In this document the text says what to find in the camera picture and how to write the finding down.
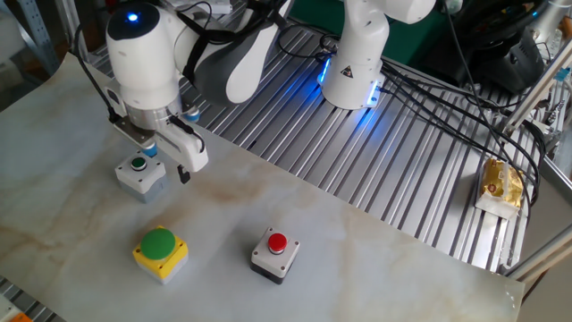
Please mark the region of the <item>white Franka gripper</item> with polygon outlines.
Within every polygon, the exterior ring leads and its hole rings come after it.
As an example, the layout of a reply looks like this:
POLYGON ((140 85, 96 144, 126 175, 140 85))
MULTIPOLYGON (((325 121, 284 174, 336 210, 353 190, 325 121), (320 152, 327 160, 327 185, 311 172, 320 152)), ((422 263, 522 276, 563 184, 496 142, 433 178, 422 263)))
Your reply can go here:
POLYGON ((181 119, 181 95, 144 107, 144 103, 165 98, 166 94, 159 91, 141 97, 125 97, 124 93, 124 88, 115 80, 105 87, 105 95, 113 111, 119 115, 114 128, 143 150, 162 150, 179 164, 180 181, 186 184, 190 180, 190 172, 198 172, 206 166, 208 154, 203 138, 181 119))

